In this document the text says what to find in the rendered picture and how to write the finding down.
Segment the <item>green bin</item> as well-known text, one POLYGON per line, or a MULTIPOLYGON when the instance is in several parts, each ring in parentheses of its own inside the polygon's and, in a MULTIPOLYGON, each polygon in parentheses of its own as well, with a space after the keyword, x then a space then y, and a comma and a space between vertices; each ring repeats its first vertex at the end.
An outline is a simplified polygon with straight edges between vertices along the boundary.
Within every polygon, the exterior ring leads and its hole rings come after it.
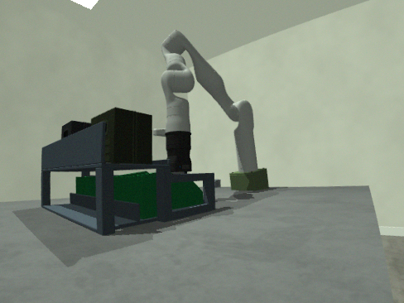
POLYGON ((147 171, 141 171, 141 172, 126 174, 126 175, 120 175, 120 176, 114 176, 114 177, 125 177, 125 176, 156 176, 156 172, 148 173, 147 171), (144 175, 142 175, 142 174, 144 174, 144 175))
POLYGON ((95 177, 76 177, 76 194, 96 196, 95 177))
MULTIPOLYGON (((171 183, 172 209, 203 204, 203 191, 194 181, 171 183)), ((114 177, 114 199, 140 204, 140 219, 157 217, 156 176, 114 177)))

